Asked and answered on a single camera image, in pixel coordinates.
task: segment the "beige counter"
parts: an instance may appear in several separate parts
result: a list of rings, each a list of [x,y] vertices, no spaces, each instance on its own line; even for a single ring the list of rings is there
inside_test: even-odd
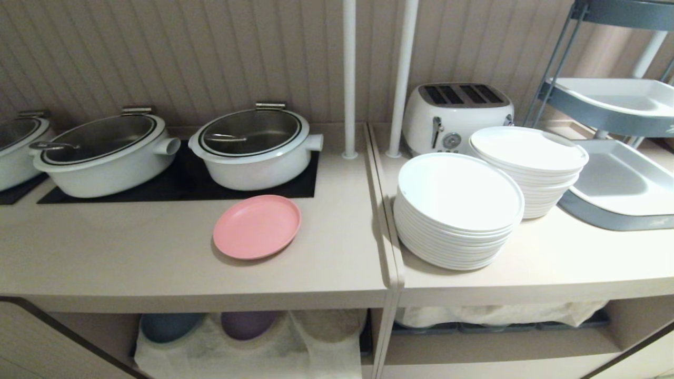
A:
[[[213,226],[236,200],[38,205],[48,180],[0,206],[0,295],[55,312],[382,307],[388,272],[363,126],[352,161],[341,125],[312,132],[325,136],[315,197],[294,199],[303,223],[280,254],[242,262],[214,247]]]
[[[396,195],[398,172],[410,155],[403,149],[401,158],[389,158],[384,154],[388,126],[373,125],[371,130],[379,146],[379,177],[387,202]],[[393,244],[396,253],[400,252],[399,280],[404,281],[401,307],[623,299],[674,293],[674,230],[609,231],[579,221],[557,207],[544,217],[523,221],[499,257],[480,270],[438,268],[417,258],[397,239]]]

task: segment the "pot rim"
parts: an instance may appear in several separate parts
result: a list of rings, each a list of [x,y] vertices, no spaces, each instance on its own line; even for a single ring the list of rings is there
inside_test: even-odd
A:
[[[14,119],[11,121],[8,121],[7,123],[11,123],[12,121],[20,121],[20,120],[25,120],[25,119]],[[39,137],[42,137],[47,131],[49,130],[50,127],[50,122],[48,119],[44,119],[41,117],[35,117],[35,118],[30,118],[28,120],[35,120],[37,121],[36,127],[33,128],[33,130],[29,133],[26,134],[23,138],[21,138],[18,141],[15,141],[13,144],[5,147],[4,149],[0,149],[0,157],[9,155],[12,152],[19,150],[22,147],[25,147],[29,145],[31,142],[37,140]]]
[[[243,165],[246,163],[256,163],[256,162],[262,162],[262,161],[268,161],[273,158],[277,158],[279,156],[288,154],[289,152],[294,151],[296,148],[298,148],[304,141],[307,139],[307,136],[309,135],[309,123],[307,120],[300,116],[299,114],[291,111],[287,111],[285,109],[283,110],[275,110],[275,112],[285,112],[288,113],[289,115],[297,118],[299,121],[299,133],[297,136],[295,136],[291,141],[278,146],[277,148],[271,149],[269,151],[263,152],[263,153],[257,153],[254,155],[247,155],[247,156],[223,156],[223,155],[216,155],[211,152],[208,152],[205,150],[201,144],[200,140],[206,131],[206,129],[211,126],[216,121],[219,121],[225,117],[229,117],[231,115],[235,115],[237,113],[242,113],[242,112],[250,112],[251,109],[246,109],[244,111],[238,111],[234,113],[228,113],[224,116],[218,117],[214,120],[209,121],[207,124],[199,128],[199,130],[192,135],[189,139],[188,146],[189,148],[194,152],[194,154],[201,159],[204,159],[205,161],[213,162],[213,163],[222,163],[226,165]]]
[[[103,121],[103,120],[106,120],[106,119],[114,119],[114,118],[117,118],[117,117],[128,117],[128,116],[112,116],[112,117],[105,117],[103,119],[97,119],[97,120],[82,124],[80,126],[77,126],[73,129],[67,131],[67,132],[61,133],[58,136],[54,137],[51,141],[53,142],[59,136],[62,136],[63,134],[68,133],[72,130],[79,129],[81,127],[85,127],[87,125],[90,125],[91,123],[96,123],[96,122]],[[39,154],[35,155],[35,158],[33,160],[33,165],[35,166],[36,169],[38,169],[40,171],[44,171],[45,173],[64,173],[64,172],[68,172],[68,171],[78,171],[78,170],[82,170],[82,169],[88,169],[90,167],[104,165],[104,164],[109,163],[111,161],[115,161],[119,158],[122,158],[124,156],[129,155],[129,154],[132,154],[133,152],[136,152],[136,151],[144,148],[145,146],[149,145],[153,141],[159,139],[161,137],[161,135],[164,133],[164,131],[166,130],[166,123],[164,122],[164,120],[161,117],[158,117],[158,116],[155,116],[155,115],[142,115],[142,117],[151,118],[153,120],[153,122],[155,123],[154,129],[150,133],[148,133],[145,136],[143,136],[142,138],[140,138],[138,141],[136,141],[136,142],[134,142],[130,145],[127,145],[127,146],[125,146],[125,147],[123,147],[123,148],[121,148],[117,151],[114,151],[112,153],[109,153],[109,154],[106,154],[106,155],[103,155],[103,156],[99,156],[99,157],[96,157],[96,158],[93,158],[93,159],[88,159],[86,161],[69,163],[67,165],[49,163],[49,162],[45,161],[45,159],[44,159],[44,152],[40,152]]]

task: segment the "paneled wall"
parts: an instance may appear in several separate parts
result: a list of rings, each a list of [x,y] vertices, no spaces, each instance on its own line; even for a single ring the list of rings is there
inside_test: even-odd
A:
[[[478,81],[523,116],[572,0],[421,0],[410,89]],[[359,0],[357,119],[389,121],[403,0]],[[629,76],[650,32],[582,27],[566,74]],[[674,38],[649,71],[657,77]],[[62,128],[155,104],[200,125],[255,100],[343,120],[341,0],[0,1],[0,115],[49,108]]]

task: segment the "white cloth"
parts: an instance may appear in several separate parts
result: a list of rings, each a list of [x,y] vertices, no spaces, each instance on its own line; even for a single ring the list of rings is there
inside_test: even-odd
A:
[[[597,310],[603,308],[607,302],[581,301],[516,305],[409,307],[398,308],[396,321],[411,328],[427,328],[444,322],[507,325],[556,321],[578,326]]]
[[[208,314],[170,343],[153,343],[139,333],[135,361],[155,379],[360,378],[362,312],[283,312],[248,341],[230,338],[220,314]]]

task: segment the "white pole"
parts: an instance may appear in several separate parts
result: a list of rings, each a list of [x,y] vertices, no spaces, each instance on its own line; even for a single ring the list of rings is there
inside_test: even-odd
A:
[[[663,42],[665,41],[666,36],[667,32],[664,30],[657,30],[656,32],[653,32],[653,36],[650,38],[648,45],[646,45],[644,53],[641,54],[641,57],[634,66],[634,70],[632,71],[633,78],[641,79],[644,77],[646,70],[653,62],[653,59],[658,53],[660,46],[662,46]]]
[[[402,129],[402,114],[407,96],[407,80],[410,74],[412,60],[412,46],[415,43],[415,27],[417,25],[417,10],[419,0],[405,0],[405,14],[402,21],[402,40],[400,41],[400,55],[398,56],[398,77],[396,78],[396,97],[393,102],[393,121],[391,122],[391,140],[386,155],[391,158],[400,156],[400,132]]]
[[[356,152],[356,0],[344,0],[344,153]]]

